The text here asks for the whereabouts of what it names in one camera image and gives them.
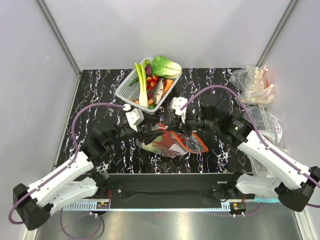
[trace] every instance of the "purple vegetable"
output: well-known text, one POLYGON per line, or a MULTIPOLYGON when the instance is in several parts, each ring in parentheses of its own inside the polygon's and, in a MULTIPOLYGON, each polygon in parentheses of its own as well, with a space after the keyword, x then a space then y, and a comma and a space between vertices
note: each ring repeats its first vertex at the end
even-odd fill
POLYGON ((152 74, 152 71, 151 71, 151 64, 148 64, 146 67, 145 67, 145 74, 150 76, 152 74))

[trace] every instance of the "plastic bag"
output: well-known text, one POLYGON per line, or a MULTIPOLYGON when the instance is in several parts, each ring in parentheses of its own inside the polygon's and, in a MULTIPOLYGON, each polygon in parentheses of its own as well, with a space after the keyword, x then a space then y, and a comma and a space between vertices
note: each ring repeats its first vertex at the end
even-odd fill
MULTIPOLYGON (((248 106, 250 114, 252 115, 259 132, 265 136, 276 147, 284 149, 283 143, 283 129, 280 126, 280 119, 266 108, 259 108, 257 106, 248 106)), ((245 114, 244 118, 249 121, 248 116, 245 114)), ((264 165, 257 161, 252 156, 248 155, 251 162, 252 172, 254 176, 275 178, 277 177, 273 172, 268 170, 264 165)), ((256 194, 254 197, 255 202, 261 203, 278 203, 277 198, 268 198, 263 195, 256 194)))
POLYGON ((199 154, 208 151, 207 146, 194 132, 191 136, 186 136, 182 133, 166 130, 166 126, 161 123, 155 125, 151 130, 163 131, 163 134, 148 145, 136 140, 136 145, 139 148, 170 158, 183 156, 187 153, 199 154))
POLYGON ((267 71, 266 66, 246 66, 232 73, 229 82, 242 91, 240 98, 245 104, 264 108, 274 100, 276 90, 273 84, 269 86, 267 71))

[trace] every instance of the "black marble surface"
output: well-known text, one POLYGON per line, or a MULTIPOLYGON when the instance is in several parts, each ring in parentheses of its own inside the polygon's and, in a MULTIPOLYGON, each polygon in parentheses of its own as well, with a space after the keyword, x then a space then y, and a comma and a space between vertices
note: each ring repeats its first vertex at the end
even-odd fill
MULTIPOLYGON (((235 68, 189 68, 183 69, 183 74, 175 89, 156 112, 159 122, 168 125, 173 120, 173 114, 169 111, 173 97, 190 98, 199 90, 209 85, 225 85, 239 92, 228 79, 235 68)), ((120 83, 128 76, 131 69, 99 69, 84 70, 78 86, 76 97, 71 110, 67 131, 65 133, 62 148, 57 165, 62 164, 74 153, 71 138, 71 124, 75 115, 83 107, 99 102, 116 103, 124 102, 115 96, 115 91, 120 83)), ((222 100, 229 102, 228 111, 233 115, 242 115, 236 100, 231 94, 222 90, 212 90, 222 100)), ((188 111, 195 113, 200 111, 200 99, 188 106, 188 111)), ((76 124, 76 135, 79 144, 83 144, 86 136, 92 132, 93 126, 103 124, 104 121, 114 121, 121 125, 125 118, 123 110, 111 107, 92 108, 83 113, 76 124)), ((250 161, 247 156, 236 148, 224 144, 212 132, 197 132, 198 136, 209 148, 208 152, 199 154, 186 154, 181 157, 169 158, 145 151, 135 145, 135 140, 122 141, 119 147, 112 146, 113 151, 106 158, 105 163, 98 167, 109 173, 133 174, 133 173, 225 173, 225 172, 251 172, 250 161)))

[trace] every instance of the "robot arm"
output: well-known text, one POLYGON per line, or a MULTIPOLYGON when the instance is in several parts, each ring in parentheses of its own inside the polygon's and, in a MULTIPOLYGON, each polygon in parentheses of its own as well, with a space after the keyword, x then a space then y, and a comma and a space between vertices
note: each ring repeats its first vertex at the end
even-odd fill
POLYGON ((269 146, 266 147, 257 136, 250 122, 243 117, 232 116, 227 114, 226 111, 221 111, 219 106, 222 106, 222 100, 214 99, 212 95, 207 97, 207 101, 206 96, 201 98, 202 114, 196 114, 195 116, 188 116, 186 108, 181 110, 181 107, 187 102, 186 98, 173 98, 170 108, 175 111, 176 115, 180 116, 180 119, 169 126, 167 130, 187 135, 190 135, 190 131, 194 130, 215 131, 217 137, 224 143, 254 157, 277 176, 268 178, 235 173, 227 184, 221 186, 221 190, 215 196, 218 199, 226 199, 230 196, 237 198, 240 194, 262 195, 278 198, 289 209, 301 212, 316 187, 303 174, 319 181, 320 168, 317 166, 309 168, 299 163, 274 146, 266 137, 263 137, 263 140, 269 146), (293 166, 300 169, 300 172, 297 172, 270 149, 286 158, 293 166))
MULTIPOLYGON (((162 134, 145 132, 150 127, 143 124, 144 116, 141 110, 134 109, 126 115, 129 121, 124 126, 118 127, 109 122, 109 126, 105 123, 103 128, 95 127, 93 136, 84 142, 72 164, 70 163, 74 157, 42 179, 28 186, 20 183, 13 189, 13 205, 28 193, 30 194, 16 208, 28 230, 42 226, 53 213, 77 200, 91 196, 101 197, 107 192, 107 177, 97 173, 96 167, 104 162, 106 154, 111 149, 110 145, 115 140, 138 138, 148 143, 162 134), (69 185, 83 174, 87 174, 84 180, 69 185), (42 186, 42 183, 47 180, 49 182, 42 186)), ((147 119, 147 122, 154 121, 155 119, 147 119)))

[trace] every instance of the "white plastic basket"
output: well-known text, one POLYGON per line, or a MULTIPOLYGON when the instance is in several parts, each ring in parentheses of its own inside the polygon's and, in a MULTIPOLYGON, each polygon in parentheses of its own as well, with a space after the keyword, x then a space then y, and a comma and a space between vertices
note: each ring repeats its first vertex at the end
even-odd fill
MULTIPOLYGON (((145 60, 149 60, 150 63, 153 61, 153 57, 146 57, 144 58, 140 63, 143 64, 145 60)), ((135 106, 138 109, 141 109, 147 114, 153 115, 155 112, 158 110, 158 108, 161 106, 161 104, 164 102, 166 97, 169 95, 171 90, 174 88, 176 83, 178 82, 179 78, 181 77, 178 76, 173 80, 173 84, 170 87, 170 89, 166 92, 166 94, 161 98, 160 102, 155 106, 154 109, 148 109, 147 107, 141 106, 139 104, 136 104, 135 102, 131 101, 130 99, 134 99, 134 101, 139 99, 139 94, 140 94, 140 84, 135 83, 132 86, 129 86, 129 84, 136 78, 138 77, 138 73, 136 69, 133 69, 132 72, 123 80, 123 82, 119 85, 119 87, 115 90, 115 95, 120 98, 122 101, 126 102, 127 104, 130 104, 132 106, 135 106)))

